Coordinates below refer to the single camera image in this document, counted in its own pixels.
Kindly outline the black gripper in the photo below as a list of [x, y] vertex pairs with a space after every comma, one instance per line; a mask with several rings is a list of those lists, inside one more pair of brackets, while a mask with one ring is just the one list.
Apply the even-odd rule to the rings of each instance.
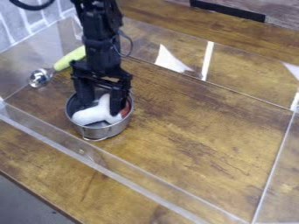
[[74, 60], [71, 63], [71, 79], [80, 105], [87, 108], [95, 100], [95, 86], [112, 88], [110, 95], [110, 113], [116, 116], [127, 105], [128, 89], [132, 75], [120, 65], [94, 69], [86, 60]]

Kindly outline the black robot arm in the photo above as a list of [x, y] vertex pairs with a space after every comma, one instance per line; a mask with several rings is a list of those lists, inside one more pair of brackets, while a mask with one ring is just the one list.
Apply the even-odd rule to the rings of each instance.
[[83, 28], [86, 59], [74, 60], [71, 78], [80, 106], [96, 100], [96, 88], [110, 92], [110, 113], [127, 105], [132, 75], [122, 68], [120, 27], [123, 14], [116, 0], [71, 0]]

